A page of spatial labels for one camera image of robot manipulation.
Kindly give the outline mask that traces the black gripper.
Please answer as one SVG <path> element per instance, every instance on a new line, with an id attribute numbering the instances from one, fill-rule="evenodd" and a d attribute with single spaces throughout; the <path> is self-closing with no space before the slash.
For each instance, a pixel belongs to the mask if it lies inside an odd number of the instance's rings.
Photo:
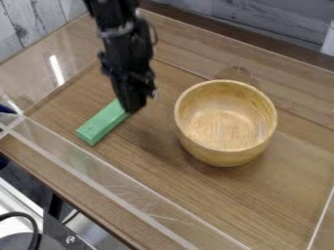
<path id="1" fill-rule="evenodd" d="M 127 113 L 137 113 L 146 105 L 146 96 L 155 95 L 155 74 L 150 68 L 154 28 L 146 19 L 98 31 L 105 52 L 99 55 L 102 71 L 111 78 L 115 93 Z"/>

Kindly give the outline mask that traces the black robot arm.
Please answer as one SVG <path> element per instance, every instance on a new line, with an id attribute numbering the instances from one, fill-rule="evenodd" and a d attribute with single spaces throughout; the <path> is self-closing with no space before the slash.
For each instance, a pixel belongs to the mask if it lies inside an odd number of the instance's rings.
<path id="1" fill-rule="evenodd" d="M 127 113 L 137 113 L 157 93 L 150 63 L 158 35 L 139 13 L 139 0 L 83 0 L 95 20 L 105 49 L 101 70 L 110 77 L 115 95 Z"/>

